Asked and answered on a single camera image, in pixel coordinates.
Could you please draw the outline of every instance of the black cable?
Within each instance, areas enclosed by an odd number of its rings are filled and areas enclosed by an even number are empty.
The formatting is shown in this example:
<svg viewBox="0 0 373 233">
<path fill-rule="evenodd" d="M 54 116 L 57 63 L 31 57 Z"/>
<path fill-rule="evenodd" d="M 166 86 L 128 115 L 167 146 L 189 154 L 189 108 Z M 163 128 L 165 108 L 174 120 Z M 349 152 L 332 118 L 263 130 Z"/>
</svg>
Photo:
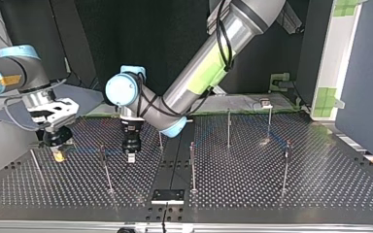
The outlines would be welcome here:
<svg viewBox="0 0 373 233">
<path fill-rule="evenodd" d="M 138 86 L 139 86 L 139 92 L 140 93 L 143 93 L 143 89 L 142 89 L 142 86 L 143 86 L 143 82 L 144 82 L 144 74 L 142 74 L 141 72 L 138 73 L 138 77 L 140 77 L 138 79 Z M 137 106 L 137 109 L 136 109 L 136 116 L 137 117 L 140 117 L 140 113 L 141 113 L 141 104 L 142 104 L 142 100 L 141 100 L 141 95 L 138 96 L 138 106 Z"/>
<path fill-rule="evenodd" d="M 294 81 L 291 81 L 291 82 L 292 82 L 292 84 L 293 84 L 293 88 L 295 89 L 296 94 L 297 94 L 298 97 L 301 99 L 301 101 L 304 102 L 305 107 L 307 107 L 308 111 L 311 113 L 311 109 L 310 109 L 310 107 L 308 107 L 308 103 L 305 102 L 304 98 L 302 98 L 301 94 L 300 94 L 299 91 L 298 91 L 298 88 L 296 88 L 295 82 L 294 82 Z"/>
<path fill-rule="evenodd" d="M 58 23 L 57 23 L 57 20 L 56 20 L 55 11 L 54 11 L 53 5 L 52 5 L 52 0 L 50 0 L 49 2 L 50 2 L 50 7 L 51 7 L 51 13 L 52 13 L 53 21 L 54 21 L 55 27 L 56 27 L 56 32 L 58 33 L 58 38 L 59 38 L 59 41 L 60 41 L 60 45 L 62 46 L 63 53 L 65 54 L 66 60 L 68 62 L 68 66 L 69 66 L 69 68 L 71 70 L 71 72 L 68 74 L 68 76 L 66 78 L 57 79 L 57 81 L 64 80 L 64 79 L 69 79 L 71 77 L 71 74 L 73 73 L 74 76 L 75 76 L 75 78 L 77 78 L 77 80 L 80 82 L 79 86 L 81 86 L 83 84 L 84 87 L 87 88 L 86 84 L 83 82 L 83 80 L 81 79 L 81 77 L 72 69 L 71 64 L 69 64 L 69 57 L 68 57 L 68 54 L 66 53 L 65 45 L 63 44 L 63 41 L 62 41 L 62 36 L 60 35 L 59 26 L 58 26 Z"/>
<path fill-rule="evenodd" d="M 202 107 L 202 105 L 205 103 L 205 101 L 208 99 L 208 97 L 210 96 L 212 90 L 214 89 L 213 87 L 209 87 L 208 88 L 208 92 L 207 94 L 205 95 L 205 97 L 203 98 L 203 100 L 201 101 L 201 103 L 199 103 L 199 105 L 192 111 L 189 111 L 189 112 L 186 112 L 184 114 L 172 114 L 172 113 L 168 113 L 166 111 L 163 111 L 161 109 L 159 109 L 154 103 L 152 100 L 150 100 L 147 95 L 144 93 L 144 90 L 142 89 L 142 79 L 144 78 L 144 74 L 142 73 L 138 73 L 138 85 L 140 85 L 139 89 L 140 89 L 140 97 L 143 97 L 147 103 L 153 107 L 154 109 L 156 109 L 157 111 L 159 111 L 160 113 L 164 114 L 164 115 L 167 115 L 167 116 L 170 116 L 170 117 L 186 117 L 186 116 L 189 116 L 191 114 L 194 114 L 196 111 L 198 111 L 199 108 Z M 138 109 L 137 109 L 137 112 L 140 111 L 140 106 L 141 106 L 141 98 L 138 98 Z"/>
<path fill-rule="evenodd" d="M 217 21 L 217 28 L 216 28 L 216 33 L 217 34 L 216 35 L 217 35 L 218 46 L 219 46 L 219 49 L 220 49 L 220 56 L 222 58 L 223 63 L 225 64 L 224 70 L 225 70 L 225 72 L 228 72 L 232 68 L 232 46 L 231 46 L 231 42 L 229 41 L 229 38 L 226 34 L 225 27 L 223 26 L 223 23 L 220 20 L 220 15 L 222 13 L 222 8 L 223 8 L 224 4 L 225 4 L 225 0 L 221 0 L 220 6 L 218 8 L 217 19 L 216 19 L 216 21 Z M 225 53 L 223 51 L 222 42 L 221 42 L 221 39 L 220 39 L 220 34 L 221 33 L 222 33 L 222 36 L 225 39 L 226 45 L 228 47 L 228 58 L 226 58 Z"/>
</svg>

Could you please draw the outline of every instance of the metal bracket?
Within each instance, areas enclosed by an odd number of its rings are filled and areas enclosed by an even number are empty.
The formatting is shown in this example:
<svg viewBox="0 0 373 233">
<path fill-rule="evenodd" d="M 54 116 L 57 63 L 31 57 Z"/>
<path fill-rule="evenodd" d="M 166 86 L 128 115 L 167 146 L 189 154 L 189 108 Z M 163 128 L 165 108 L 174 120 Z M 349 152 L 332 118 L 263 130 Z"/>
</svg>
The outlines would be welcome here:
<svg viewBox="0 0 373 233">
<path fill-rule="evenodd" d="M 183 189 L 156 189 L 153 191 L 153 205 L 183 205 Z"/>
</svg>

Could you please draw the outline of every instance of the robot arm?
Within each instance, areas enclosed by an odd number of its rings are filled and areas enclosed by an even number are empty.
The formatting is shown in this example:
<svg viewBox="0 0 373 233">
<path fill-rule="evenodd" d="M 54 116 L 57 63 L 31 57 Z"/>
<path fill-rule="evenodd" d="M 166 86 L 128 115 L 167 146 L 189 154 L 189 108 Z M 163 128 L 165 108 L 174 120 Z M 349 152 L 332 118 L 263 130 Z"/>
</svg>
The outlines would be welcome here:
<svg viewBox="0 0 373 233">
<path fill-rule="evenodd" d="M 72 140 L 65 125 L 75 121 L 79 105 L 69 98 L 56 99 L 41 59 L 30 46 L 0 50 L 0 94 L 13 89 L 20 92 L 17 98 L 39 129 L 45 129 L 45 145 L 51 147 L 57 161 L 63 161 L 63 145 Z"/>
<path fill-rule="evenodd" d="M 235 57 L 254 36 L 268 29 L 284 3 L 285 0 L 232 0 L 222 26 L 228 40 L 213 33 L 162 97 L 139 82 L 145 77 L 142 67 L 127 66 L 107 82 L 107 97 L 162 134 L 176 137 L 187 122 L 190 106 L 226 75 L 227 64 L 221 50 Z"/>
</svg>

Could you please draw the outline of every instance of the metal rod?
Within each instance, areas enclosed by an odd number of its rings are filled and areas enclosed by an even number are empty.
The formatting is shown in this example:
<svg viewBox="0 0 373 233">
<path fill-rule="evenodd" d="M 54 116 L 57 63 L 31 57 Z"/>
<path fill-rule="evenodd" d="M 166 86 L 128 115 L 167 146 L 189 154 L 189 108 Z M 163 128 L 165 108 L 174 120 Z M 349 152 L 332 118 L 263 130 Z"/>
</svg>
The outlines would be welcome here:
<svg viewBox="0 0 373 233">
<path fill-rule="evenodd" d="M 228 148 L 231 146 L 230 144 L 230 133 L 231 133 L 231 130 L 230 130 L 230 127 L 231 127 L 231 111 L 228 109 Z"/>
<path fill-rule="evenodd" d="M 103 144 L 99 148 L 99 159 L 100 159 L 100 162 L 101 162 L 101 167 L 104 167 L 105 175 L 107 176 L 108 186 L 109 186 L 108 192 L 109 193 L 114 193 L 115 191 L 114 191 L 114 188 L 112 187 L 111 175 L 110 175 L 109 169 L 108 169 L 108 159 L 107 159 L 107 155 L 105 154 L 105 145 L 103 145 Z"/>
<path fill-rule="evenodd" d="M 291 145 L 290 140 L 287 140 L 284 156 L 286 158 L 286 170 L 284 172 L 283 190 L 281 193 L 282 200 L 284 200 L 284 195 L 286 194 L 286 191 L 287 191 L 286 187 L 287 187 L 288 165 L 292 157 L 292 145 Z"/>
<path fill-rule="evenodd" d="M 160 132 L 158 132 L 158 134 L 159 134 L 159 147 L 160 147 L 160 149 L 162 150 L 162 149 L 163 149 L 163 145 L 162 145 L 162 135 L 161 135 Z"/>
<path fill-rule="evenodd" d="M 196 190 L 196 184 L 195 184 L 195 149 L 193 142 L 190 143 L 189 147 L 190 152 L 190 164 L 192 167 L 192 193 L 197 192 Z"/>
<path fill-rule="evenodd" d="M 287 185 L 287 173 L 288 173 L 288 159 L 286 158 L 286 170 L 284 172 L 284 181 L 283 181 L 283 189 L 281 193 L 281 197 L 284 198 L 284 195 L 286 194 L 286 185 Z"/>
<path fill-rule="evenodd" d="M 32 154 L 33 162 L 38 169 L 39 175 L 41 176 L 42 182 L 45 183 L 44 174 L 42 174 L 41 166 L 39 165 L 38 159 L 36 158 L 35 151 L 33 149 L 29 150 Z"/>
<path fill-rule="evenodd" d="M 108 171 L 108 165 L 107 164 L 105 164 L 105 173 L 107 174 L 108 185 L 110 187 L 109 192 L 113 193 L 115 191 L 114 191 L 114 188 L 112 187 L 111 177 L 110 177 L 110 174 L 109 174 L 109 171 Z"/>
<path fill-rule="evenodd" d="M 268 125 L 271 125 L 272 108 L 269 109 Z"/>
</svg>

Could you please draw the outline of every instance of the green tape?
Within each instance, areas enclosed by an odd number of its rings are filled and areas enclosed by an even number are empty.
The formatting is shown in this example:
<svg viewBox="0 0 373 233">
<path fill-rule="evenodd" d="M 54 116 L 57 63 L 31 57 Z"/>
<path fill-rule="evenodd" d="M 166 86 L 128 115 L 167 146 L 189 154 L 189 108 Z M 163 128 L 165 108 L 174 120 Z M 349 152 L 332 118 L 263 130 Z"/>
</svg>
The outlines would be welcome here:
<svg viewBox="0 0 373 233">
<path fill-rule="evenodd" d="M 228 55 L 228 49 L 225 46 L 223 48 L 225 55 Z M 215 44 L 207 56 L 203 59 L 199 67 L 193 74 L 192 80 L 189 82 L 187 89 L 195 94 L 202 94 L 209 86 L 216 86 L 226 72 L 223 70 L 225 64 L 223 63 L 220 55 L 220 49 L 218 44 Z"/>
<path fill-rule="evenodd" d="M 335 9 L 334 9 L 334 17 L 346 17 L 346 16 L 353 16 L 356 12 L 356 5 L 358 4 L 358 0 L 338 0 Z"/>
<path fill-rule="evenodd" d="M 331 117 L 335 106 L 335 92 L 337 88 L 320 87 L 314 108 L 314 117 Z"/>
</svg>

